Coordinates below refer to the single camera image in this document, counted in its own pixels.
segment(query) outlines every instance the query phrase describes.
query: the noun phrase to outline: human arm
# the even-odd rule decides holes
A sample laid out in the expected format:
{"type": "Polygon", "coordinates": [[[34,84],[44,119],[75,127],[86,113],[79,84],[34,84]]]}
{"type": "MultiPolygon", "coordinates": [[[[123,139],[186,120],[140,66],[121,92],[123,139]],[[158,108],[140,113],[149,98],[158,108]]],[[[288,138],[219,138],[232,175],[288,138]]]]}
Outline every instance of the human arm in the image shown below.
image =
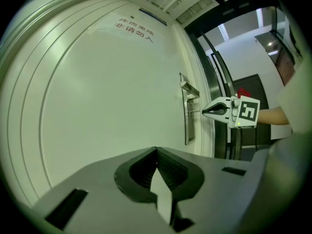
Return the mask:
{"type": "Polygon", "coordinates": [[[285,113],[281,107],[272,109],[264,109],[259,111],[258,116],[259,123],[271,124],[271,125],[287,125],[289,124],[285,113]]]}

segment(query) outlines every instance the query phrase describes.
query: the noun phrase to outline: door handle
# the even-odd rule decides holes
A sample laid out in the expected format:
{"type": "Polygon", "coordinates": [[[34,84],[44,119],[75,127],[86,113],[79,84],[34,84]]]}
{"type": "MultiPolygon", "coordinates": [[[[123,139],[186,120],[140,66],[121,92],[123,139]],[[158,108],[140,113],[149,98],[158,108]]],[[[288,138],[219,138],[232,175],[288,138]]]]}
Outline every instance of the door handle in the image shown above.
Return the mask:
{"type": "Polygon", "coordinates": [[[189,84],[188,82],[184,80],[181,81],[180,87],[190,93],[189,95],[187,95],[187,100],[193,100],[193,99],[199,98],[199,91],[195,87],[193,87],[191,84],[189,84]]]}

